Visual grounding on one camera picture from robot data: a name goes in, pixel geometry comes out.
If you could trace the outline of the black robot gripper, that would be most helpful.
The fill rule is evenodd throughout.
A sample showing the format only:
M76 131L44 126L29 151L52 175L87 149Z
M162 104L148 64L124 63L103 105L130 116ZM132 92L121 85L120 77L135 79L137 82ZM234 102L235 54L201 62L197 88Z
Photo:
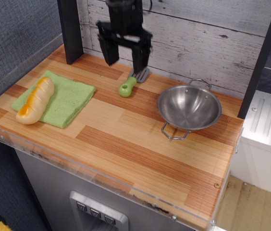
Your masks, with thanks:
M132 48L133 69L138 74L148 65L152 38L152 34L142 27L142 1L107 0L106 5L110 20L96 23L104 59L111 66L119 60L119 45Z

